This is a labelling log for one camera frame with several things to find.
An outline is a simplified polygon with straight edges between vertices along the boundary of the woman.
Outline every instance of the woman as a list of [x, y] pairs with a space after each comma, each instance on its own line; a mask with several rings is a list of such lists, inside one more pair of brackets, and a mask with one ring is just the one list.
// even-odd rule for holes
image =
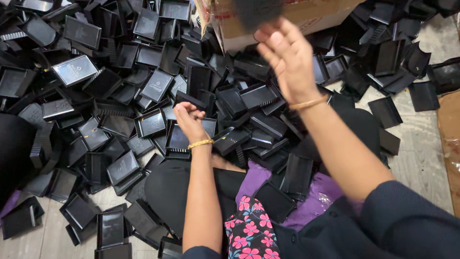
[[[235, 204], [244, 173], [213, 159], [211, 144], [198, 145], [191, 164], [166, 162], [145, 185], [149, 204], [183, 238], [183, 258], [458, 258], [459, 219], [394, 181], [377, 158], [378, 127], [368, 112], [337, 114], [325, 103], [314, 82], [312, 48], [297, 27], [280, 18], [254, 36], [308, 129], [294, 152], [318, 152], [315, 159], [346, 198], [300, 231], [283, 227], [270, 221], [253, 193]], [[174, 113], [190, 143], [209, 139], [196, 107], [181, 103]], [[362, 209], [348, 200], [363, 201]]]

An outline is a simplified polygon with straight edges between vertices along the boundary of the black clothing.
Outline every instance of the black clothing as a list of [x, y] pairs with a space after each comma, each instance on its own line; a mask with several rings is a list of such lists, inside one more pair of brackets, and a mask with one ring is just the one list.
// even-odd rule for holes
[[[299, 233], [272, 224], [281, 259], [451, 259], [460, 254], [460, 219], [396, 181], [371, 192], [359, 219], [342, 197]], [[183, 256], [198, 258], [221, 256], [207, 247]]]

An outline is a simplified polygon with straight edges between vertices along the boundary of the thin bracelet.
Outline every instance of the thin bracelet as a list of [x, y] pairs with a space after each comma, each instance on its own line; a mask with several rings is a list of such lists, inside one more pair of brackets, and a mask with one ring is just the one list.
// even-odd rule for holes
[[321, 99], [308, 101], [308, 102], [303, 102], [303, 103], [299, 103], [299, 104], [289, 105], [289, 109], [291, 109], [291, 110], [300, 110], [300, 109], [303, 109], [303, 108], [310, 108], [312, 106], [315, 106], [315, 105], [317, 105], [319, 103], [322, 103], [322, 102], [326, 101], [328, 98], [329, 98], [328, 95], [323, 95], [323, 97], [321, 97]]
[[208, 144], [208, 143], [213, 144], [213, 143], [214, 143], [214, 140], [212, 140], [212, 139], [207, 139], [207, 140], [203, 140], [203, 141], [199, 141], [199, 142], [193, 143], [193, 144], [189, 145], [189, 149], [192, 149], [192, 148], [194, 148], [194, 147], [196, 147], [196, 146], [199, 146], [199, 145]]

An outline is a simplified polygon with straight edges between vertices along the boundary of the floral fabric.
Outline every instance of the floral fabric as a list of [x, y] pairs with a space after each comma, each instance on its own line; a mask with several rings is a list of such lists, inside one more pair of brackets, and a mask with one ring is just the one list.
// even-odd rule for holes
[[229, 259], [280, 259], [275, 231], [258, 199], [244, 195], [224, 225]]

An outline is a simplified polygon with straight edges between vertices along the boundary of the gray floor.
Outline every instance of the gray floor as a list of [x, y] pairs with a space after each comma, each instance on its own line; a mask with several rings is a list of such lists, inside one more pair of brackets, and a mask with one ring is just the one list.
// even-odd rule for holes
[[[416, 41], [420, 41], [422, 51], [432, 52], [431, 64], [460, 56], [459, 39], [452, 18], [442, 19], [436, 16], [424, 26]], [[339, 90], [340, 84], [331, 85], [329, 88]], [[357, 108], [369, 111], [367, 103], [382, 97], [382, 94], [369, 88], [357, 104]], [[409, 93], [406, 91], [393, 96], [393, 100], [404, 123], [388, 129], [401, 138], [399, 155], [389, 158], [392, 173], [399, 181], [452, 213], [436, 113], [415, 113]], [[127, 202], [124, 197], [117, 197], [113, 188], [92, 195], [91, 199], [103, 210]], [[0, 233], [0, 259], [93, 258], [96, 236], [74, 247], [65, 230], [68, 223], [59, 212], [62, 204], [48, 198], [39, 198], [39, 201], [46, 212], [42, 217], [42, 226], [6, 241]], [[157, 251], [136, 237], [130, 237], [129, 241], [132, 243], [133, 259], [157, 258]]]

